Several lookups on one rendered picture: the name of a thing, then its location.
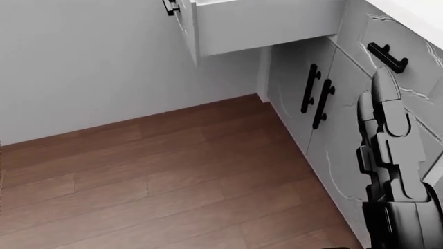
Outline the white countertop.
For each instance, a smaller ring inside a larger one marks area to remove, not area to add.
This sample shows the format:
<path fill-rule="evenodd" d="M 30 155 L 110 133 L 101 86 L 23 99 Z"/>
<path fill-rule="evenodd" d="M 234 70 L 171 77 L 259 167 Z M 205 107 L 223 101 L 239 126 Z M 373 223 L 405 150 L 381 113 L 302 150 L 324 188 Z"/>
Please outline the white countertop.
<path fill-rule="evenodd" d="M 366 0 L 443 50 L 443 0 Z"/>

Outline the grey cabinet door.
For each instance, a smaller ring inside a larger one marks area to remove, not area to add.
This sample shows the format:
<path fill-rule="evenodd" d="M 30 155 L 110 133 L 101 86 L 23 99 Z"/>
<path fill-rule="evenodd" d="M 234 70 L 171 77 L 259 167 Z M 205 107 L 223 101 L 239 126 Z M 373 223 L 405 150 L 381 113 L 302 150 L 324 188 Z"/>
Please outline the grey cabinet door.
<path fill-rule="evenodd" d="M 359 242 L 368 247 L 362 202 L 367 201 L 370 177 L 359 171 L 356 149 L 362 142 L 357 102 L 371 80 L 340 50 L 335 52 L 328 78 L 335 94 L 327 97 L 327 119 L 312 131 L 307 158 Z"/>
<path fill-rule="evenodd" d="M 272 48 L 268 99 L 303 154 L 307 154 L 309 149 L 320 92 L 335 50 L 334 43 L 326 37 L 279 44 Z M 301 113 L 312 64 L 318 66 L 321 79 L 314 82 L 311 93 L 314 105 L 309 105 L 307 112 Z"/>

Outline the open grey drawer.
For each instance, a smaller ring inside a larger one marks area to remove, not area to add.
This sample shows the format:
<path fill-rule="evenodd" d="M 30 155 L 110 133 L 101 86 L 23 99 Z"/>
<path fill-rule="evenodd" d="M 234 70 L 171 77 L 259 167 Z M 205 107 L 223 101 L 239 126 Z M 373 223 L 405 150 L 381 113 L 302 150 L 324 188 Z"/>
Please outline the open grey drawer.
<path fill-rule="evenodd" d="M 194 63 L 202 57 L 335 35 L 347 0 L 177 0 Z"/>

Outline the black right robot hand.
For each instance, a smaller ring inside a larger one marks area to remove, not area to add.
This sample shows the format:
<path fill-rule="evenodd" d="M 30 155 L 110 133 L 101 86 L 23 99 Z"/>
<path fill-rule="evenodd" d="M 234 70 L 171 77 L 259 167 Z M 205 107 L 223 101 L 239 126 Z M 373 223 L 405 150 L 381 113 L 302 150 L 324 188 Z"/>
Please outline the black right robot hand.
<path fill-rule="evenodd" d="M 362 137 L 356 150 L 359 169 L 370 176 L 366 187 L 370 202 L 425 203 L 430 200 L 419 175 L 426 160 L 415 117 L 405 110 L 391 70 L 378 68 L 371 89 L 357 103 Z"/>

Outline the closed grey drawer front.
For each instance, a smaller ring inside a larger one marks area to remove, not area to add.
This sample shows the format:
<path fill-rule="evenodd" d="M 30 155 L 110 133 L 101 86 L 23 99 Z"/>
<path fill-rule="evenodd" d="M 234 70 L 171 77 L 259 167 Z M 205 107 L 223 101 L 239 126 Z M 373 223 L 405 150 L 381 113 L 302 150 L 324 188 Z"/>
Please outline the closed grey drawer front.
<path fill-rule="evenodd" d="M 443 140 L 443 51 L 388 15 L 368 14 L 360 46 L 368 57 L 369 70 L 386 66 L 367 50 L 371 42 L 390 45 L 398 60 L 408 58 L 406 70 L 392 72 L 404 103 L 440 140 Z"/>

